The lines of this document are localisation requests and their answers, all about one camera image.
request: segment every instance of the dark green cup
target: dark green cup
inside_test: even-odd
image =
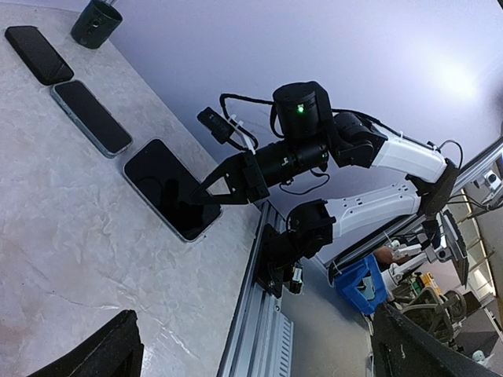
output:
[[[102,0],[91,0],[80,13],[70,34],[78,44],[97,49],[122,21],[123,17],[112,5]]]

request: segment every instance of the yellow object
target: yellow object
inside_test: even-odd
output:
[[[442,291],[440,291],[440,288],[435,282],[435,279],[433,279],[433,275],[431,273],[424,273],[420,276],[420,278],[425,287],[430,287],[437,295],[442,294]]]

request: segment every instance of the black smartphone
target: black smartphone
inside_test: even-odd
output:
[[[35,26],[8,27],[6,38],[42,84],[72,79],[72,69]]]
[[[133,138],[80,81],[63,82],[51,95],[73,123],[105,157],[113,158],[133,143]]]
[[[126,163],[124,175],[184,240],[194,241],[222,213],[218,204],[191,203],[190,194],[200,183],[159,139],[150,141]]]

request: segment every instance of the blue bin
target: blue bin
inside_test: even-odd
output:
[[[372,300],[367,300],[357,289],[369,271],[375,288],[375,297]],[[377,306],[382,304],[387,297],[386,286],[373,254],[343,269],[334,282],[339,295],[343,296],[357,311],[367,316],[374,313]]]

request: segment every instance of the white marble surface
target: white marble surface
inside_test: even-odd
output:
[[[34,372],[121,309],[138,313],[142,376],[215,375],[259,212],[224,207],[183,243],[147,207],[121,171],[150,138],[199,179],[215,162],[111,43],[73,42],[76,17],[0,4],[2,33],[39,27],[134,145],[102,156],[0,38],[0,375]]]

